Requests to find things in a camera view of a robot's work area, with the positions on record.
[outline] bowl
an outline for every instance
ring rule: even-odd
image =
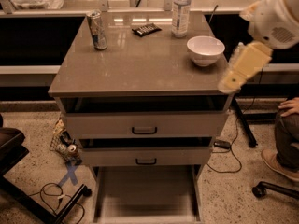
[[[225,50],[224,44],[212,36],[195,36],[187,42],[191,60],[198,66],[209,66],[215,63]]]

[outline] person's leg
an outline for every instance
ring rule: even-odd
[[[299,115],[281,117],[279,111],[275,122],[275,139],[278,150],[277,160],[285,168],[299,170]]]

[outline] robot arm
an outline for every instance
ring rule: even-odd
[[[271,61],[273,49],[288,49],[299,42],[299,0],[261,0],[251,7],[247,44],[224,72],[218,88],[232,93]]]

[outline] brown shoe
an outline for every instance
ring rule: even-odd
[[[270,149],[264,149],[261,153],[263,162],[273,171],[288,177],[291,181],[299,182],[299,172],[292,172],[280,165],[277,154]]]

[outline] speckled floor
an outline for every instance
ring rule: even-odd
[[[242,107],[250,104],[250,100],[242,101]],[[277,101],[255,105],[253,108],[269,109],[277,105]],[[6,173],[5,177],[27,194],[39,192],[48,183],[61,183],[65,194],[73,195],[81,184],[94,191],[95,180],[90,170],[80,165],[75,170],[75,177],[65,178],[67,168],[64,160],[57,153],[50,151],[52,132],[60,112],[54,102],[42,103],[0,103],[0,113],[4,118],[4,126],[18,128],[26,136],[24,146],[30,153],[15,167]],[[286,188],[299,190],[285,177],[268,169],[262,162],[260,153],[263,148],[274,148],[273,124],[250,125],[258,146],[250,148],[248,138],[241,124],[236,121],[234,110],[229,110],[229,118],[221,133],[220,139],[232,142],[233,152],[242,163],[242,169],[236,172],[240,165],[229,153],[213,153],[198,180],[201,199],[201,218],[205,224],[296,224],[299,219],[299,201],[280,193],[268,190],[268,194],[257,199],[251,188],[260,181],[267,181]],[[39,195],[32,196],[41,205]],[[57,200],[46,197],[47,202],[55,208]],[[85,215],[80,223],[91,223],[93,197],[82,197],[81,203]],[[76,206],[70,212],[64,223],[77,223],[82,214]],[[0,223],[41,223],[24,207],[0,190]]]

